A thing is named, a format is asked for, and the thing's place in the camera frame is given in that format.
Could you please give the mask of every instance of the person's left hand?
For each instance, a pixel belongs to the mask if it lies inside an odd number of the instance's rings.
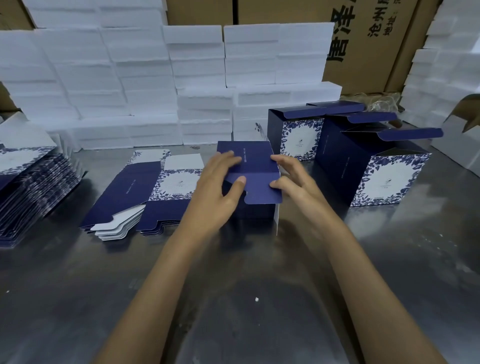
[[[210,158],[177,228],[178,232],[196,241],[204,241],[227,222],[237,207],[247,178],[238,177],[226,196],[222,195],[222,183],[228,169],[240,162],[241,157],[235,157],[232,151],[217,152]]]

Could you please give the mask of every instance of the reflective tabletop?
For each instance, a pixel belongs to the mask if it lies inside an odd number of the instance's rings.
[[[215,145],[171,146],[172,154]],[[348,208],[305,164],[449,363],[480,357],[480,179],[436,152],[398,205]],[[0,251],[0,363],[88,363],[173,227],[103,244],[78,229],[132,149],[81,151],[88,173],[15,249]],[[230,222],[186,279],[165,363],[361,363],[321,243],[286,197],[272,223]]]

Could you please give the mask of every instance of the person's right hand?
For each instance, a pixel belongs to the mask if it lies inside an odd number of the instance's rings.
[[[294,157],[274,154],[272,160],[282,166],[290,175],[272,181],[270,187],[286,192],[312,224],[321,228],[325,219],[336,217],[315,180],[308,175],[300,161]]]

